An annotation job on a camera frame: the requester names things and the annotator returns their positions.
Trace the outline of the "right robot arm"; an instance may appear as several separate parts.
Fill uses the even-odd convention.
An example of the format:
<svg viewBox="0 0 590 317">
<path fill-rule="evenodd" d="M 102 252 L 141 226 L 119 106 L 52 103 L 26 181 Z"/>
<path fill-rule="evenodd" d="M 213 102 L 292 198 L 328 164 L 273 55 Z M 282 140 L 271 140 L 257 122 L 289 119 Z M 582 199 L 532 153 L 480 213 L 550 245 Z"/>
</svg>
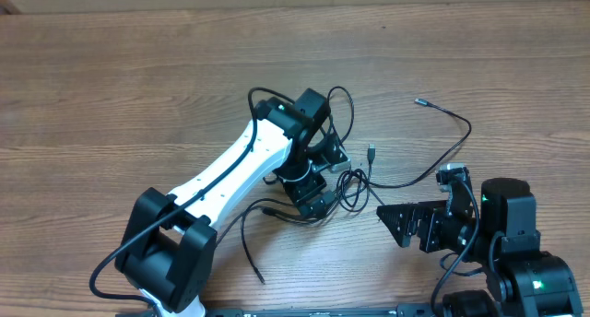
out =
<svg viewBox="0 0 590 317">
<path fill-rule="evenodd" d="M 489 179 L 477 199 L 468 179 L 443 179 L 445 200 L 382 205 L 376 214 L 396 243 L 412 236 L 423 252 L 447 251 L 454 261 L 430 298 L 436 316 L 580 316 L 571 268 L 540 248 L 537 202 L 527 182 Z M 477 263 L 486 289 L 441 293 L 461 263 Z"/>
</svg>

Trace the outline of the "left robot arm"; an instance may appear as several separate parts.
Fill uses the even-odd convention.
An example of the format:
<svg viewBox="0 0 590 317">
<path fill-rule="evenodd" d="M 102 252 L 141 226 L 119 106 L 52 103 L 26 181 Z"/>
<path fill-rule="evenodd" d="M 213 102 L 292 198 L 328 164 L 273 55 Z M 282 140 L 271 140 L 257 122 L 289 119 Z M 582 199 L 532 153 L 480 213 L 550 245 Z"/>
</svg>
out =
<svg viewBox="0 0 590 317">
<path fill-rule="evenodd" d="M 274 173 L 298 213 L 320 220 L 336 201 L 323 170 L 349 162 L 335 132 L 313 137 L 331 117 L 327 97 L 306 89 L 296 100 L 276 92 L 249 105 L 253 119 L 205 170 L 169 193 L 136 199 L 116 269 L 147 300 L 150 316 L 203 316 L 199 294 L 211 273 L 218 230 L 231 210 Z"/>
</svg>

